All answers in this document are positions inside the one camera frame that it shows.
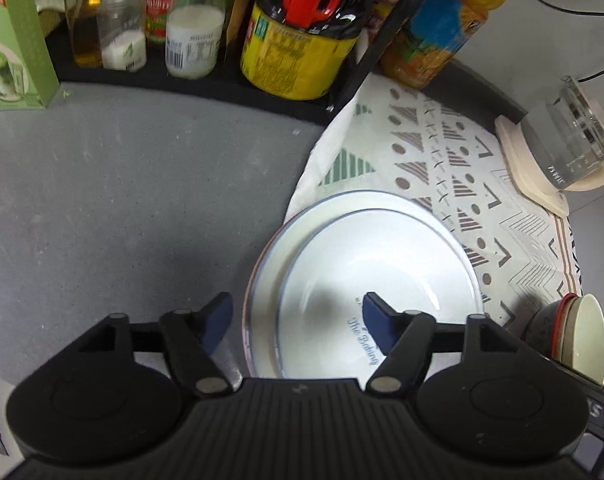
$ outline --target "plate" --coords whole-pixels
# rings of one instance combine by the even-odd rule
[[[291,379],[355,377],[384,360],[362,320],[362,298],[376,292],[398,312],[464,323],[482,312],[474,273],[435,218],[370,209],[346,214],[300,249],[280,290],[275,356]]]
[[[253,377],[280,377],[275,361],[274,336],[279,288],[298,250],[317,229],[340,216],[363,209],[383,208],[400,211],[433,223],[442,236],[451,237],[430,211],[399,195],[374,190],[355,190],[332,195],[316,202],[287,222],[262,251],[253,268],[244,297],[242,339],[249,373]],[[469,274],[472,266],[463,248],[454,248],[464,260]],[[478,310],[482,309],[482,294],[475,277],[472,278]]]

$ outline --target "patterned cloth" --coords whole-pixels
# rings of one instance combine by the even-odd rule
[[[581,294],[568,221],[517,192],[493,134],[418,91],[376,75],[361,88],[345,134],[335,137],[330,129],[324,135],[338,142],[320,139],[288,217],[353,189],[416,200],[464,246],[486,313],[516,335],[544,305],[568,292]],[[312,186],[303,185],[318,175],[320,159],[335,162]]]

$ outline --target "brown dot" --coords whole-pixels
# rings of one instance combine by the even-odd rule
[[[411,187],[411,183],[405,178],[402,178],[401,176],[395,179],[395,184],[397,184],[397,187],[399,187],[400,189],[408,189],[409,187]]]

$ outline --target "cardboard box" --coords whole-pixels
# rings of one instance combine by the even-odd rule
[[[43,108],[59,85],[35,0],[0,0],[0,109]]]

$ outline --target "gray countertop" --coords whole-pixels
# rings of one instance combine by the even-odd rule
[[[162,92],[64,84],[0,112],[0,377],[16,383],[97,320],[232,293],[217,361],[245,373],[240,311],[322,127]]]

